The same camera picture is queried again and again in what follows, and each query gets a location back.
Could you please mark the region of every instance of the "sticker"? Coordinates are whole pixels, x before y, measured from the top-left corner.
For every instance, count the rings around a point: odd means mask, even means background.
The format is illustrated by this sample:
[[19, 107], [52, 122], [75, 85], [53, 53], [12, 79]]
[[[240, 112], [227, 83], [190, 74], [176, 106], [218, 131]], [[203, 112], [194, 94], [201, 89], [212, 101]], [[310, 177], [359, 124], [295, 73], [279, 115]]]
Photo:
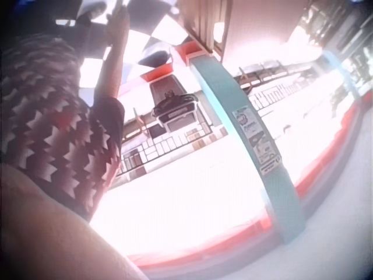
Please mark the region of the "sticker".
[[276, 158], [271, 160], [269, 163], [265, 164], [261, 167], [262, 175], [265, 175], [275, 169], [281, 163], [281, 156], [277, 155]]
[[263, 175], [269, 173], [281, 163], [281, 156], [273, 147], [270, 136], [264, 132], [263, 127], [249, 106], [234, 111], [233, 115], [254, 150], [261, 165], [261, 173]]

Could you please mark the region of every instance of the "patterned shirt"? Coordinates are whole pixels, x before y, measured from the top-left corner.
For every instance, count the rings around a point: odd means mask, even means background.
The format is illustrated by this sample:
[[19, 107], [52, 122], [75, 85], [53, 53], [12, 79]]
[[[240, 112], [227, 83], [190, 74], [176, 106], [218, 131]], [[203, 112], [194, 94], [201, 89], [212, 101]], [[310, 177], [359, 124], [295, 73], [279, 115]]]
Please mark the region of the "patterned shirt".
[[89, 221], [120, 163], [124, 108], [78, 96], [80, 62], [63, 39], [16, 37], [1, 47], [1, 162]]

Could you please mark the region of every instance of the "bare skin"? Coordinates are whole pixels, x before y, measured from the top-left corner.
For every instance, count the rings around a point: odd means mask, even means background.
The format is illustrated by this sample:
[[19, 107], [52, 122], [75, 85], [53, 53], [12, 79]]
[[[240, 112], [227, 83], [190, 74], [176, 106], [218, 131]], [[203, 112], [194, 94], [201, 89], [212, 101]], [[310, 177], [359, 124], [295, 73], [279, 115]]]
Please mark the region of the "bare skin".
[[129, 14], [125, 6], [115, 8], [108, 18], [107, 36], [112, 44], [111, 51], [103, 64], [94, 92], [98, 97], [118, 97], [122, 79], [123, 55], [129, 32]]

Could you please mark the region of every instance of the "teal column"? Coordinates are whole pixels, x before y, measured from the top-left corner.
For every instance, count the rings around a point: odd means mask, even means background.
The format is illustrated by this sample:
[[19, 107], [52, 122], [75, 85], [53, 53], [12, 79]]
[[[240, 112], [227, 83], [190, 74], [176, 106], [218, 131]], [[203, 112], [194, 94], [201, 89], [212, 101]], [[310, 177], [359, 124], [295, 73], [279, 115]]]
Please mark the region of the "teal column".
[[218, 60], [203, 55], [192, 58], [190, 63], [191, 71], [226, 130], [245, 146], [259, 172], [272, 222], [286, 243], [292, 241], [305, 229], [305, 218], [280, 152], [265, 124]]
[[331, 66], [336, 68], [342, 74], [344, 78], [344, 82], [347, 86], [347, 89], [351, 92], [355, 100], [360, 99], [360, 94], [357, 88], [355, 87], [355, 83], [352, 80], [350, 73], [343, 67], [338, 57], [335, 56], [331, 51], [327, 51], [327, 50], [323, 50], [322, 55], [327, 61], [329, 61]]

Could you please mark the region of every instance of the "person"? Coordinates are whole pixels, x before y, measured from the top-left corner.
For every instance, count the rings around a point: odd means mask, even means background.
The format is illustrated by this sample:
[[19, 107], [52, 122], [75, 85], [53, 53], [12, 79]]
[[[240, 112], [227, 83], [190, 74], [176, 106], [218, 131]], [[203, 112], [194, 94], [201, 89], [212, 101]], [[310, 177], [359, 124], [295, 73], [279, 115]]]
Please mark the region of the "person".
[[2, 272], [12, 279], [147, 279], [88, 224], [121, 160], [117, 96], [127, 9], [116, 7], [107, 23], [111, 51], [91, 108], [78, 96], [84, 53], [77, 37], [42, 18], [1, 41]]

